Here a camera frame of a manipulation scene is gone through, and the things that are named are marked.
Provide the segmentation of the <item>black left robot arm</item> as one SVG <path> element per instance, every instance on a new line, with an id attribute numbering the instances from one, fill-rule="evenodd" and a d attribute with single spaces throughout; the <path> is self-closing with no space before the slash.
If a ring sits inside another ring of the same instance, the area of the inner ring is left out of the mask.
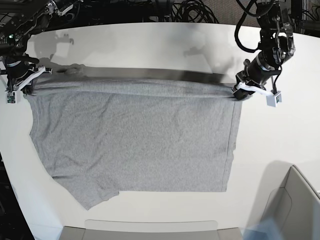
<path id="1" fill-rule="evenodd" d="M 238 0 L 237 4 L 243 14 L 236 24 L 234 40 L 244 52 L 259 53 L 252 61 L 246 59 L 243 62 L 244 69 L 236 74 L 233 95 L 237 100 L 244 100 L 254 93 L 276 96 L 276 83 L 283 71 L 283 64 L 296 51 L 286 4 L 280 0 L 251 0 L 247 6 Z M 260 42 L 255 49 L 245 47 L 239 38 L 240 28 L 247 16 L 255 18 L 260 27 Z"/>

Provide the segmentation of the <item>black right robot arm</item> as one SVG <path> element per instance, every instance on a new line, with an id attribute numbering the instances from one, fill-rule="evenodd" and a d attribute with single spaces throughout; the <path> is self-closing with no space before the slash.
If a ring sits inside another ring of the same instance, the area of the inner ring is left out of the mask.
<path id="1" fill-rule="evenodd" d="M 66 15 L 78 0 L 2 0 L 0 2 L 1 75 L 7 77 L 5 97 L 17 103 L 20 92 L 27 93 L 33 80 L 51 68 L 39 65 L 39 59 L 29 56 L 28 41 L 33 35 L 49 30 L 53 17 Z"/>

